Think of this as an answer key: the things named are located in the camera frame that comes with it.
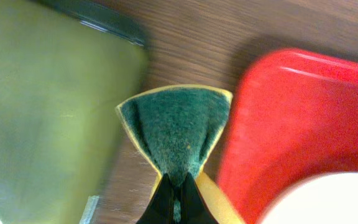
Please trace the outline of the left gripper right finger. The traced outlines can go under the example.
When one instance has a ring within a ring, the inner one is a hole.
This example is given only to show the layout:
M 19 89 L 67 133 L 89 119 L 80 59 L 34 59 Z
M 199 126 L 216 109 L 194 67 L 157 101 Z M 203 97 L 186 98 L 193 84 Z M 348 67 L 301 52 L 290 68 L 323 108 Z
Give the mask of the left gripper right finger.
M 180 187 L 180 224 L 218 224 L 188 172 Z

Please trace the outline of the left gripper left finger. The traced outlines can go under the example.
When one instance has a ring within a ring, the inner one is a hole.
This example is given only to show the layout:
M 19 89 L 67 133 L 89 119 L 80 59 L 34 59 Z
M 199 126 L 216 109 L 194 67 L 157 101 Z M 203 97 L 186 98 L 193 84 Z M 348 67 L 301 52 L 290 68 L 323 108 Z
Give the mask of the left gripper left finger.
M 174 219 L 175 194 L 168 174 L 164 174 L 145 212 L 136 224 L 178 224 Z

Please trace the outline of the yellow green scrub sponge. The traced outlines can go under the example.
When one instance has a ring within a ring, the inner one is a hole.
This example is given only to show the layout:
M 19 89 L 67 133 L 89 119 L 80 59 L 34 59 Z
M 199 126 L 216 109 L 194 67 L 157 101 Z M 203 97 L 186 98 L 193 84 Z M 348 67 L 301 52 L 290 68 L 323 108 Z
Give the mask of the yellow green scrub sponge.
M 219 187 L 203 171 L 229 118 L 232 93 L 206 85 L 170 85 L 135 95 L 117 105 L 122 126 L 157 173 L 152 196 L 164 174 L 175 194 L 180 223 L 180 187 L 189 172 L 218 223 L 243 223 Z

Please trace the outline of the cream white plate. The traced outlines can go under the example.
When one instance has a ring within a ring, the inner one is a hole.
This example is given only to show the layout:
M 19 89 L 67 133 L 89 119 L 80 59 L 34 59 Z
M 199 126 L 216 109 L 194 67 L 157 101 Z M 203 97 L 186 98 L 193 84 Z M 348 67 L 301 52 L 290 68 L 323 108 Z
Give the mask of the cream white plate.
M 358 172 L 315 175 L 285 189 L 260 224 L 358 224 Z

